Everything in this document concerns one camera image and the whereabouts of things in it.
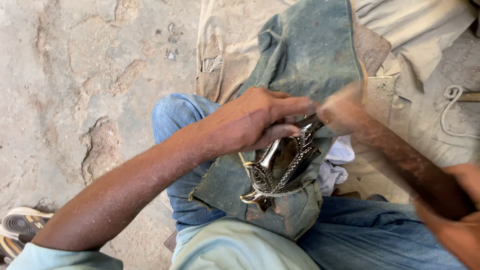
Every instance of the cracked floor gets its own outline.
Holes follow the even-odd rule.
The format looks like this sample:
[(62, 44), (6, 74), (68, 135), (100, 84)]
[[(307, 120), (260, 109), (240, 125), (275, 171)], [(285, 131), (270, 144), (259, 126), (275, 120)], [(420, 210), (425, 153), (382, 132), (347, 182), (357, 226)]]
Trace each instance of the cracked floor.
[[(154, 144), (151, 110), (194, 93), (200, 0), (0, 1), (0, 215), (53, 212)], [(168, 269), (159, 200), (103, 251)]]

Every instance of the forearm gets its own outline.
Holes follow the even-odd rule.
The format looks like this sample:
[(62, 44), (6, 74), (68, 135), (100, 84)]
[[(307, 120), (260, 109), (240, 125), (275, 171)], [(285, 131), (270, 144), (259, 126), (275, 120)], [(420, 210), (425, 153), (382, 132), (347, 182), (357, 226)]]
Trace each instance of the forearm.
[(32, 243), (61, 250), (99, 248), (160, 192), (213, 157), (196, 124), (98, 178), (62, 207)]

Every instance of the blue jeans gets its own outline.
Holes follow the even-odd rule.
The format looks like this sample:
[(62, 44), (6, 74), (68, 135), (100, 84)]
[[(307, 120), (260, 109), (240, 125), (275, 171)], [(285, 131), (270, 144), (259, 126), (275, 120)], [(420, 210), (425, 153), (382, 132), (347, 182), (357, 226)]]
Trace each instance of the blue jeans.
[[(152, 113), (155, 142), (164, 141), (218, 107), (197, 95), (162, 98)], [(178, 231), (225, 215), (188, 200), (212, 162), (201, 164), (167, 188)], [(411, 205), (324, 197), (315, 225), (297, 244), (321, 269), (464, 269), (437, 243)]]

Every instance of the rope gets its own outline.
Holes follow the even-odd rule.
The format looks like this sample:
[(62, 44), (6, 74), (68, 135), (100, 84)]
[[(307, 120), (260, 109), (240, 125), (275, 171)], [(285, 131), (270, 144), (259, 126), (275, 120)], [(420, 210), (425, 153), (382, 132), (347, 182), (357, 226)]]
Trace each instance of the rope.
[(460, 98), (460, 96), (463, 93), (463, 87), (459, 85), (452, 85), (448, 86), (444, 90), (444, 97), (446, 99), (451, 99), (450, 103), (448, 103), (447, 107), (445, 107), (444, 111), (442, 111), (442, 116), (440, 118), (440, 125), (442, 126), (442, 130), (447, 133), (448, 135), (451, 136), (456, 136), (456, 137), (469, 137), (469, 138), (474, 138), (474, 139), (480, 139), (480, 136), (478, 135), (473, 135), (473, 134), (468, 134), (468, 133), (454, 133), (448, 130), (448, 128), (445, 125), (445, 116), (447, 114), (447, 111), (455, 104), (455, 102)]

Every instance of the light blue shirt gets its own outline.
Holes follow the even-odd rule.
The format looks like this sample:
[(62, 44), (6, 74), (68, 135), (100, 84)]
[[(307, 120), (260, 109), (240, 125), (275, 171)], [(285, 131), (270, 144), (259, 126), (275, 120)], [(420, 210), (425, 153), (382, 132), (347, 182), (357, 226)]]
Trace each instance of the light blue shirt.
[[(95, 251), (61, 251), (27, 244), (8, 270), (121, 270), (122, 261)], [(171, 270), (318, 270), (295, 243), (236, 218), (192, 226), (177, 235)]]

